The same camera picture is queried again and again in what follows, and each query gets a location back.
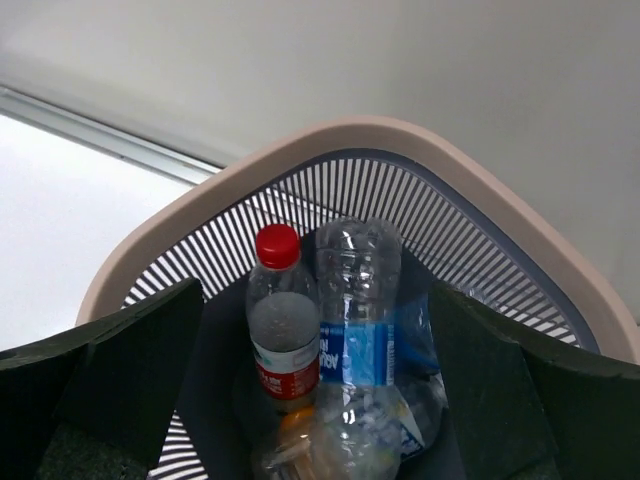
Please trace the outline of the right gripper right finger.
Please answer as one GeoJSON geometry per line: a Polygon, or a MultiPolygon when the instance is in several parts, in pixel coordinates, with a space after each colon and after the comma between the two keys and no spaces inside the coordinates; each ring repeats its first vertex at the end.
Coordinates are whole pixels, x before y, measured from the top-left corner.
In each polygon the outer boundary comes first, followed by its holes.
{"type": "Polygon", "coordinates": [[[428,309],[469,479],[636,479],[639,367],[434,282],[428,309]]]}

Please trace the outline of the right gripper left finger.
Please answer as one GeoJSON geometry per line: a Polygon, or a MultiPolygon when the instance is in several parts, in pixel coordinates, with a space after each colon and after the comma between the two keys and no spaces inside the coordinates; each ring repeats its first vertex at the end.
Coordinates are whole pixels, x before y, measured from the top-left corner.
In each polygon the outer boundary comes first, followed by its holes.
{"type": "Polygon", "coordinates": [[[203,310],[196,279],[1,353],[4,479],[144,479],[161,455],[203,310]]]}

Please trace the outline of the clear unlabelled plastic bottle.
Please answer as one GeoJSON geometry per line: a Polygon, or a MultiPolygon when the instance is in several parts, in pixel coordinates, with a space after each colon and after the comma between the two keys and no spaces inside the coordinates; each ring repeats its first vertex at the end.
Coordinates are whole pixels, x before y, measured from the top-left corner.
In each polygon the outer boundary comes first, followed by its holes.
{"type": "Polygon", "coordinates": [[[370,433],[329,425],[277,432],[252,453],[258,479],[393,479],[399,452],[370,433]]]}

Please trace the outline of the orange juice bottle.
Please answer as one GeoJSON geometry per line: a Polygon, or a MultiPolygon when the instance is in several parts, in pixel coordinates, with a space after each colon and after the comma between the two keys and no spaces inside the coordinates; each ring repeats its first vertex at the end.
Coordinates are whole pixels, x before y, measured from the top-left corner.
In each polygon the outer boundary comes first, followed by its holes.
{"type": "Polygon", "coordinates": [[[314,408],[304,407],[284,416],[271,465],[278,479],[320,479],[310,452],[314,408]]]}

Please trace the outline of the red label water bottle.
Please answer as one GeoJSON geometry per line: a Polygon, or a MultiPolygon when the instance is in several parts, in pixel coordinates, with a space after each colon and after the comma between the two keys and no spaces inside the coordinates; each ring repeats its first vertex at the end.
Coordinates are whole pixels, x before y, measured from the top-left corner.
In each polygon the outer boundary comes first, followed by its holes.
{"type": "Polygon", "coordinates": [[[293,227],[271,224],[255,240],[246,317],[259,382],[279,412],[313,403],[319,381],[317,287],[293,227]]]}

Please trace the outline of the blue label bottle white cap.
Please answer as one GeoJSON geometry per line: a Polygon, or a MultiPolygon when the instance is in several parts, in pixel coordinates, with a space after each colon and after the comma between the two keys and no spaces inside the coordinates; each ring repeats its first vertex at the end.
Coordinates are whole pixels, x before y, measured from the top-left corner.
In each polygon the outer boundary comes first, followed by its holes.
{"type": "Polygon", "coordinates": [[[316,411],[344,440],[395,445],[394,305],[402,245],[388,221],[340,218],[316,234],[320,383],[316,411]]]}

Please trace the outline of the clear bottle white blue label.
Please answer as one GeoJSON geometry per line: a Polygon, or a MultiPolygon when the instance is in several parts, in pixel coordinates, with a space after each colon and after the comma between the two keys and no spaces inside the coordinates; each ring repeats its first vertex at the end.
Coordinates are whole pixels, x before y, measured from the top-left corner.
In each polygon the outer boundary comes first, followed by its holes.
{"type": "Polygon", "coordinates": [[[448,408],[438,377],[399,375],[389,385],[342,388],[339,452],[354,478],[390,478],[433,445],[448,408]]]}

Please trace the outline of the grey mesh waste bin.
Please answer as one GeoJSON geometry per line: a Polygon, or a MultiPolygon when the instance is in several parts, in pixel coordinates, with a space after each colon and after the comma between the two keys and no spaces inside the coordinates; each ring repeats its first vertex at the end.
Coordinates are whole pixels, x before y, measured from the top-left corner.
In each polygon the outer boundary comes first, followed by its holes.
{"type": "Polygon", "coordinates": [[[416,274],[479,293],[507,317],[631,363],[639,330],[611,285],[525,202],[463,152],[383,117],[326,123],[215,174],[134,230],[93,279],[87,323],[186,278],[203,287],[200,335],[154,479],[247,479],[249,433],[232,403],[255,381],[240,322],[257,231],[304,239],[341,216],[396,226],[416,274]]]}

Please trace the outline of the aluminium frame rail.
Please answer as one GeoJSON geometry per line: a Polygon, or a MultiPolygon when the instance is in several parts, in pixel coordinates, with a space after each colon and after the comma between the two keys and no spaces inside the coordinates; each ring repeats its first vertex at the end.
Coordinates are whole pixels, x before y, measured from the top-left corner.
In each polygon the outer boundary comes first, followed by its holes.
{"type": "Polygon", "coordinates": [[[1,113],[126,163],[195,186],[222,167],[144,140],[33,96],[1,87],[1,113]]]}

